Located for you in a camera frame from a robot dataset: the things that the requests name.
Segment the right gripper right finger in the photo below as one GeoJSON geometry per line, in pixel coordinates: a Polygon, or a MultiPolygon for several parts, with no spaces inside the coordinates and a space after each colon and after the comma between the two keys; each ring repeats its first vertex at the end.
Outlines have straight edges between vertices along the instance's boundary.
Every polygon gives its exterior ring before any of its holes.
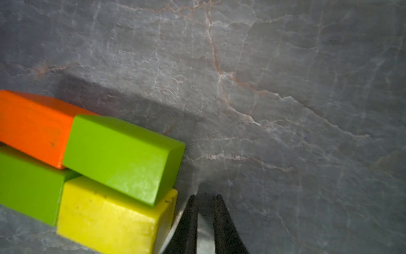
{"type": "Polygon", "coordinates": [[[214,238],[216,254],[249,254],[221,195],[214,197],[214,238]]]}

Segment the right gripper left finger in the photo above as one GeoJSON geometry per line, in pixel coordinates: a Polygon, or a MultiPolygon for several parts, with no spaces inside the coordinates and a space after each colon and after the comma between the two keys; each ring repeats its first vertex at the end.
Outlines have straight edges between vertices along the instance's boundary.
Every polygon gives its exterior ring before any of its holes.
{"type": "Polygon", "coordinates": [[[169,241],[164,254],[196,254],[198,228],[198,202],[192,195],[184,209],[180,221],[169,241]]]}

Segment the green block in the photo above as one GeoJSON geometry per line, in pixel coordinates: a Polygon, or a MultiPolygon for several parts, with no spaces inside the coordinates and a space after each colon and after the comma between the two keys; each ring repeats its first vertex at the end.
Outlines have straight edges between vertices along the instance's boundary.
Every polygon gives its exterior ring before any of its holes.
{"type": "Polygon", "coordinates": [[[144,204],[174,187],[185,143],[115,117],[75,116],[63,165],[144,204]]]}
{"type": "Polygon", "coordinates": [[[1,147],[1,204],[50,226],[57,225],[65,182],[79,176],[12,147],[1,147]]]}

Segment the yellow block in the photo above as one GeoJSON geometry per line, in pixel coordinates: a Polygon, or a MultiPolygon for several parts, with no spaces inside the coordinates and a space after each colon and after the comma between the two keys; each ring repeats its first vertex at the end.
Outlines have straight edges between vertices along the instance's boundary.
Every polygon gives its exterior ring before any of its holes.
{"type": "Polygon", "coordinates": [[[57,234],[101,254],[157,254],[174,218],[178,192],[145,205],[84,176],[67,181],[57,234]]]}

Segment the orange block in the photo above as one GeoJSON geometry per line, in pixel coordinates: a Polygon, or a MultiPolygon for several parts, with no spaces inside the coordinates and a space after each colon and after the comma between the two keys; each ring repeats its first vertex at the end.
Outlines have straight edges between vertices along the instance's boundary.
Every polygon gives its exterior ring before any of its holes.
{"type": "Polygon", "coordinates": [[[74,117],[92,112],[53,97],[1,91],[1,142],[57,169],[74,117]]]}

